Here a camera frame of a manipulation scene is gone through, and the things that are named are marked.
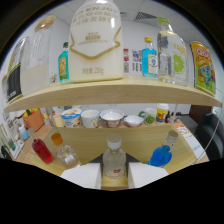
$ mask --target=glass bottle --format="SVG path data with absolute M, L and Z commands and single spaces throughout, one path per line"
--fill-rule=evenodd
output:
M 109 178 L 119 178 L 124 174 L 126 154 L 120 149 L 121 136 L 111 134 L 107 138 L 107 149 L 103 154 L 105 173 Z
M 53 141 L 54 145 L 57 146 L 57 159 L 66 169 L 79 167 L 82 165 L 74 149 L 63 143 L 63 139 L 60 133 L 53 134 L 51 136 L 51 140 Z
M 158 78 L 167 83 L 188 85 L 188 56 L 185 43 L 168 19 L 157 18 L 161 31 L 157 35 Z
M 142 74 L 145 77 L 158 77 L 157 51 L 153 47 L 151 37 L 145 37 L 145 49 L 142 50 Z
M 177 138 L 178 133 L 176 131 L 169 131 L 162 146 L 154 150 L 148 165 L 157 167 L 164 167 L 167 165 L 172 159 L 172 149 Z
M 69 80 L 68 42 L 63 44 L 63 52 L 58 57 L 58 74 L 60 82 Z
M 45 143 L 41 139 L 35 137 L 33 128 L 29 128 L 27 133 L 32 139 L 32 148 L 40 157 L 40 159 L 44 163 L 51 163 L 53 161 L 53 155 L 51 154 Z
M 20 85 L 23 96 L 27 96 L 50 85 L 49 48 L 55 16 L 47 16 L 28 37 L 21 59 Z

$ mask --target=red bottle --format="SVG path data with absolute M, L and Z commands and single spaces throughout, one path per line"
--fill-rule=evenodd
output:
M 45 145 L 45 143 L 41 139 L 35 138 L 34 131 L 32 128 L 29 128 L 27 133 L 29 136 L 31 136 L 33 150 L 37 153 L 40 159 L 44 163 L 51 163 L 53 160 L 53 156 L 49 151 L 49 149 L 47 148 L 47 146 Z

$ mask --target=white bowl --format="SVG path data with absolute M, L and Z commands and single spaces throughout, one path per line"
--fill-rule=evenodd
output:
M 102 111 L 100 117 L 110 128 L 115 128 L 124 117 L 124 113 L 121 110 L 108 109 Z
M 137 115 L 129 115 L 124 118 L 124 121 L 127 122 L 130 127 L 137 127 L 144 121 L 144 119 Z

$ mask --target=cabinet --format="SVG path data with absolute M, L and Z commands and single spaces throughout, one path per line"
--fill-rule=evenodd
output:
M 53 107 L 58 105 L 85 105 L 85 104 L 119 104 L 119 103 L 176 103 L 222 107 L 222 103 L 209 94 L 194 87 L 183 87 L 162 83 L 139 76 L 125 76 L 120 80 L 91 82 L 81 84 L 55 85 L 21 97 L 9 104 L 4 110 L 12 112 L 34 107 Z M 55 153 L 55 147 L 51 141 L 51 135 L 60 132 L 67 144 L 74 147 L 83 164 L 98 157 L 107 149 L 106 138 L 111 132 L 122 136 L 122 149 L 142 163 L 147 163 L 153 150 L 161 145 L 168 131 L 174 129 L 172 124 L 156 124 L 146 126 L 142 124 L 137 128 L 57 128 L 54 127 L 45 138 L 45 143 Z M 194 153 L 184 138 L 179 135 L 173 158 L 167 165 L 169 174 L 177 172 L 196 160 Z M 60 176 L 63 168 L 55 160 L 50 165 L 43 164 L 38 156 L 34 155 L 34 165 Z M 109 184 L 107 178 L 102 182 L 102 187 Z M 127 180 L 122 179 L 125 188 Z

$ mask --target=plastic bottle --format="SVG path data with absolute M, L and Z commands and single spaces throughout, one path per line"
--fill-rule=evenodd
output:
M 126 154 L 121 146 L 121 136 L 111 134 L 107 138 L 107 149 L 103 154 L 105 173 L 109 178 L 119 178 L 124 174 Z
M 69 80 L 68 70 L 68 42 L 63 44 L 63 52 L 58 57 L 58 74 L 60 82 Z
M 177 138 L 178 133 L 176 131 L 169 131 L 166 140 L 163 142 L 162 146 L 154 150 L 148 164 L 151 166 L 164 168 L 164 166 L 167 165 L 172 159 L 171 151 Z
M 157 17 L 161 31 L 157 36 L 158 78 L 163 82 L 188 85 L 188 56 L 185 43 L 170 25 L 168 19 Z
M 24 125 L 19 124 L 19 133 L 24 141 L 29 138 L 29 135 L 27 134 L 27 131 Z
M 55 133 L 51 136 L 51 140 L 54 145 L 57 146 L 57 159 L 63 164 L 66 169 L 79 167 L 81 162 L 75 153 L 74 149 L 63 143 L 63 139 L 60 133 Z
M 49 121 L 49 117 L 48 117 L 46 108 L 40 108 L 40 112 L 41 112 L 41 115 L 42 115 L 45 125 L 50 125 L 50 121 Z
M 53 161 L 53 155 L 51 154 L 45 143 L 41 139 L 35 137 L 33 128 L 29 128 L 27 130 L 27 133 L 32 139 L 32 148 L 40 157 L 40 159 L 44 163 L 51 163 Z
M 113 0 L 87 0 L 76 11 L 68 61 L 70 81 L 75 83 L 123 78 L 121 17 Z
M 34 35 L 28 37 L 21 60 L 21 91 L 23 96 L 50 85 L 49 46 L 55 16 L 47 16 L 36 27 Z
M 158 77 L 157 51 L 151 37 L 145 37 L 145 49 L 142 50 L 142 74 L 145 77 Z

